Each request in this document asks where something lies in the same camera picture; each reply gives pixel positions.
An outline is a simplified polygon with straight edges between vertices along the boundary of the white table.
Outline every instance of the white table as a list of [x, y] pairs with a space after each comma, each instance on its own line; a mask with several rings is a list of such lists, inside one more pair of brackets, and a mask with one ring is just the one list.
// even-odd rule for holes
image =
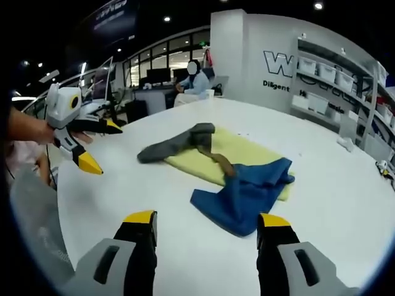
[[77, 261], [112, 238], [133, 212], [158, 211], [158, 266], [154, 295], [260, 295], [256, 232], [235, 237], [208, 220], [189, 200], [195, 188], [220, 187], [168, 164], [139, 164], [146, 146], [199, 122], [212, 122], [293, 161], [296, 180], [287, 202], [271, 211], [286, 218], [337, 265], [348, 286], [363, 286], [379, 267], [395, 230], [395, 193], [374, 160], [336, 143], [337, 135], [285, 113], [226, 99], [183, 105], [97, 139], [89, 152], [102, 176], [72, 162], [59, 168], [60, 225], [70, 259]]

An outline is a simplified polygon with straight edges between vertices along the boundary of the dark ceiling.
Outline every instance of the dark ceiling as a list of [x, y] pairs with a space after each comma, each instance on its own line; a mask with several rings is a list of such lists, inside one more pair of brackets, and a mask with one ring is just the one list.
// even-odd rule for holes
[[[40, 87], [34, 87], [34, 84], [45, 73], [58, 69], [59, 80], [70, 76], [66, 46], [73, 39], [77, 25], [108, 0], [39, 0], [24, 1], [23, 5], [14, 2], [15, 7], [8, 11], [17, 17], [5, 25], [9, 35], [7, 45], [11, 47], [10, 54], [15, 57], [14, 66], [17, 66], [11, 76], [11, 87], [25, 95], [37, 95]], [[213, 11], [243, 8], [247, 13], [285, 15], [329, 28], [357, 43], [378, 59], [388, 72], [395, 73], [395, 16], [386, 7], [387, 1], [368, 1], [365, 6], [360, 0], [326, 0], [321, 11], [314, 10], [313, 3], [314, 0], [141, 0], [136, 38], [128, 41], [126, 36], [125, 40], [106, 49], [98, 49], [89, 61], [100, 63], [111, 55], [123, 60], [169, 35], [209, 25]], [[165, 15], [171, 16], [170, 23], [163, 22]], [[123, 49], [121, 53], [116, 51], [118, 47]], [[22, 60], [28, 60], [30, 65], [22, 67], [18, 64]], [[39, 62], [44, 64], [42, 68], [37, 67]], [[27, 83], [32, 83], [30, 89], [26, 87]]]

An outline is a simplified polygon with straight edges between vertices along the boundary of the shelving unit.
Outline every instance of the shelving unit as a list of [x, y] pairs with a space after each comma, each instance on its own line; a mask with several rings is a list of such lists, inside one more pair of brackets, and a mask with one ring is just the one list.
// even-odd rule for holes
[[[349, 70], [351, 73], [356, 75], [356, 81], [357, 81], [357, 94], [347, 92], [340, 88], [337, 84], [332, 83], [330, 81], [324, 80], [323, 78], [313, 75], [310, 73], [306, 73], [303, 71], [300, 71], [297, 68], [299, 56], [303, 54], [310, 54], [313, 56], [316, 56], [319, 59], [324, 59], [328, 60], [335, 65], [338, 65], [342, 68], [345, 68]], [[296, 45], [294, 47], [294, 63], [293, 63], [293, 82], [292, 82], [292, 87], [291, 87], [291, 99], [292, 97], [296, 94], [296, 79], [297, 77], [300, 78], [308, 78], [311, 80], [314, 80], [318, 84], [324, 84], [326, 86], [329, 86], [331, 88], [335, 88], [336, 90], [340, 91], [343, 93], [343, 99], [347, 98], [350, 101], [355, 102], [355, 106], [357, 108], [362, 107], [362, 110], [364, 110], [364, 113], [367, 116], [367, 121], [362, 123], [362, 119], [358, 121], [358, 125], [363, 125], [365, 126], [364, 134], [362, 138], [360, 137], [360, 140], [362, 142], [365, 141], [365, 138], [369, 132], [372, 130], [372, 124], [373, 120], [377, 119], [382, 122], [383, 126], [388, 130], [388, 134], [390, 137], [390, 142], [393, 140], [395, 141], [395, 131], [392, 129], [392, 127], [384, 122], [384, 118], [376, 111], [376, 102], [377, 102], [377, 95], [380, 93], [382, 96], [387, 97], [388, 99], [391, 100], [391, 103], [395, 105], [395, 96], [392, 95], [388, 90], [383, 87], [381, 84], [378, 83], [378, 70], [377, 68], [373, 68], [372, 72], [368, 70], [365, 66], [362, 64], [358, 63], [355, 61], [353, 58], [349, 57], [347, 54], [342, 54], [341, 53], [341, 46], [339, 46], [339, 51], [336, 52], [334, 50], [328, 49], [325, 46], [322, 46], [320, 44], [316, 44], [312, 42], [311, 40], [308, 40], [306, 38], [297, 38], [296, 39]], [[365, 102], [361, 99], [362, 95], [362, 86], [363, 83], [366, 82], [372, 87], [372, 99], [371, 102]], [[331, 120], [329, 117], [326, 117], [321, 114], [317, 114], [311, 110], [306, 110], [303, 108], [296, 107], [294, 105], [291, 106], [293, 110], [297, 110], [300, 112], [304, 112], [306, 114], [309, 114], [313, 117], [316, 117], [318, 119], [321, 119], [325, 121], [326, 123], [333, 125], [333, 126], [339, 126], [336, 122]]]

